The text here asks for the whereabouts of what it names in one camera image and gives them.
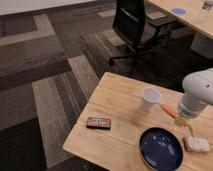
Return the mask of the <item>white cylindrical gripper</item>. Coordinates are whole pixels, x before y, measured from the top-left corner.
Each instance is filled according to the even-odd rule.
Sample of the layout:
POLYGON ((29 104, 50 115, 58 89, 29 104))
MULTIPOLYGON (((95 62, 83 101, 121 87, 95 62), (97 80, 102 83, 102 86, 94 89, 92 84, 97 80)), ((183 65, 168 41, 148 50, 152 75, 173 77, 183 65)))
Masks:
MULTIPOLYGON (((207 107, 207 103, 199 100, 194 95, 186 92, 180 99, 177 109, 180 115, 175 117, 175 124, 179 127, 186 126, 187 122, 184 118, 193 119, 198 117, 207 107)), ((192 137, 195 137, 192 126, 187 125, 192 137)))

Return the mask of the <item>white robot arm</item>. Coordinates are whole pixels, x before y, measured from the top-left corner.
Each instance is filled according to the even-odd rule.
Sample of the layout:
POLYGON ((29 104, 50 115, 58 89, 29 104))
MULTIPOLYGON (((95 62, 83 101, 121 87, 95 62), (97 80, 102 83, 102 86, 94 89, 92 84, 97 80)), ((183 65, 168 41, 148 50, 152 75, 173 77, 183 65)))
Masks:
POLYGON ((182 87, 184 94, 177 106, 175 123, 179 127, 188 127, 190 134, 194 135, 187 121, 197 118, 208 105, 213 105, 213 68, 188 74, 182 87))

